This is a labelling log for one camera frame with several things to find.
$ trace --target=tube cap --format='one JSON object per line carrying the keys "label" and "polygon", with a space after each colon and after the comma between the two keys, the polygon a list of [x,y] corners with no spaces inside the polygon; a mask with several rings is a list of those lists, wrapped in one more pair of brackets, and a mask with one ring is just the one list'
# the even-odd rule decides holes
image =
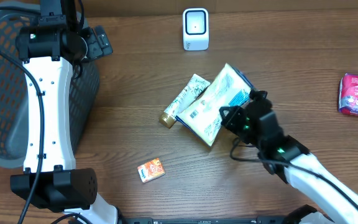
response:
{"label": "tube cap", "polygon": [[171,128],[175,122],[176,120],[166,112],[163,112],[160,116],[160,123],[162,123],[167,128]]}

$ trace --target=small white device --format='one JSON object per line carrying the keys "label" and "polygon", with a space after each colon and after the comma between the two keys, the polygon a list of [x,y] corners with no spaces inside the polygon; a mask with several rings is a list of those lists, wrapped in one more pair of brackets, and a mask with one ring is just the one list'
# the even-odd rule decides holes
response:
{"label": "small white device", "polygon": [[183,12],[183,48],[185,50],[206,50],[208,44],[208,11],[203,8],[186,9]]}

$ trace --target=wood grain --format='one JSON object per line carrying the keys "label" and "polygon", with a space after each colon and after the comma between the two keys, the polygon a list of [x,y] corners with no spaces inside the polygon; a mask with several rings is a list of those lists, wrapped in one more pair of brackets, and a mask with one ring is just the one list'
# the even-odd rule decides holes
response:
{"label": "wood grain", "polygon": [[[96,171],[100,194],[124,215],[254,217],[316,206],[261,165],[231,161],[227,131],[208,148],[182,125],[158,123],[192,74],[213,80],[226,62],[267,90],[285,131],[358,193],[358,118],[337,112],[341,77],[358,74],[358,9],[214,14],[204,52],[183,50],[181,16],[89,22],[104,26],[114,54],[97,61],[100,91],[75,156],[78,168]],[[142,184],[136,167],[156,157],[167,174]],[[9,176],[20,172],[0,168],[0,223],[15,223],[22,210],[24,201],[9,190]],[[32,207],[25,222],[58,216]]]}
{"label": "wood grain", "polygon": [[[39,4],[40,0],[17,0]],[[179,15],[190,7],[209,13],[358,9],[358,0],[82,0],[86,17]]]}

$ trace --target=orange package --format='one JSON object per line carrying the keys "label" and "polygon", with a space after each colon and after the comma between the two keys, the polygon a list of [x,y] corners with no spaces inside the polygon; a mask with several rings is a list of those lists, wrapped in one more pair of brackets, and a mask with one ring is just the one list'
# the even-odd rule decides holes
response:
{"label": "orange package", "polygon": [[139,172],[143,183],[154,180],[165,174],[159,158],[153,159],[152,161],[146,162],[145,164],[137,167],[137,171]]}

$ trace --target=black cord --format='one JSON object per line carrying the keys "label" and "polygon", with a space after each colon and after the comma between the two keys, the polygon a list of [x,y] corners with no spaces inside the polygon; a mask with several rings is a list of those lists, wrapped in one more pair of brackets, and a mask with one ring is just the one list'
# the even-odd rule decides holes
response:
{"label": "black cord", "polygon": [[82,28],[84,28],[85,16],[84,16],[84,4],[82,4],[82,0],[78,0],[78,4],[80,4],[80,8],[81,8],[81,19],[80,19],[80,23],[78,23],[77,32],[80,32]]}
{"label": "black cord", "polygon": [[38,159],[38,166],[37,166],[37,172],[35,173],[35,179],[34,183],[31,187],[29,196],[27,197],[27,200],[25,201],[23,211],[20,215],[20,219],[18,223],[22,223],[25,217],[25,214],[27,213],[27,210],[29,209],[30,202],[32,200],[32,197],[34,196],[35,189],[37,187],[38,181],[40,179],[40,173],[42,168],[42,160],[44,159],[44,134],[45,134],[45,117],[44,117],[44,103],[42,101],[42,92],[40,90],[40,87],[37,84],[37,81],[35,81],[35,78],[31,75],[31,73],[23,67],[19,62],[15,61],[11,56],[5,54],[4,52],[0,51],[0,56],[4,57],[6,60],[17,66],[19,69],[21,69],[31,80],[31,82],[34,85],[36,94],[38,96],[38,102],[40,107],[40,149],[39,149],[39,159]]}
{"label": "black cord", "polygon": [[27,12],[35,15],[40,15],[40,11],[33,10],[33,9],[24,9],[21,7],[13,7],[13,6],[0,6],[0,10],[10,10],[10,11],[18,11],[18,12]]}
{"label": "black cord", "polygon": [[237,145],[236,147],[255,147],[254,145],[240,145],[240,138],[235,138],[232,141],[233,146]]}
{"label": "black cord", "polygon": [[75,219],[79,218],[80,220],[84,221],[86,224],[92,224],[87,218],[85,218],[83,215],[79,214],[79,213],[70,213],[67,215],[64,215],[58,219],[56,219],[55,221],[51,222],[51,224],[57,224],[62,220],[65,220],[66,218],[70,218],[70,217],[74,217]]}
{"label": "black cord", "polygon": [[343,190],[341,190],[337,185],[335,185],[334,183],[332,183],[329,179],[325,178],[325,176],[321,175],[321,174],[317,174],[311,170],[305,169],[303,167],[300,166],[296,166],[293,165],[289,162],[282,162],[282,161],[275,161],[275,160],[271,160],[271,159],[243,159],[243,158],[238,158],[238,157],[234,157],[233,156],[233,152],[234,150],[237,148],[237,146],[239,145],[240,140],[238,141],[233,141],[233,147],[230,150],[230,158],[232,160],[235,161],[239,161],[239,162],[256,162],[256,163],[264,163],[264,164],[274,164],[274,165],[281,165],[281,166],[287,166],[287,167],[293,167],[296,168],[298,170],[302,170],[303,172],[306,172],[308,174],[311,174],[317,178],[320,178],[321,180],[325,181],[327,184],[329,184],[331,187],[333,187],[335,190],[338,191],[338,193],[340,193],[344,198],[346,198],[346,200],[353,205],[353,207],[358,211],[358,204],[356,204],[345,192],[343,192]]}
{"label": "black cord", "polygon": [[74,77],[75,80],[82,76],[83,69],[84,69],[81,62],[78,64],[78,66],[80,67],[80,71],[78,72],[78,75],[76,77]]}

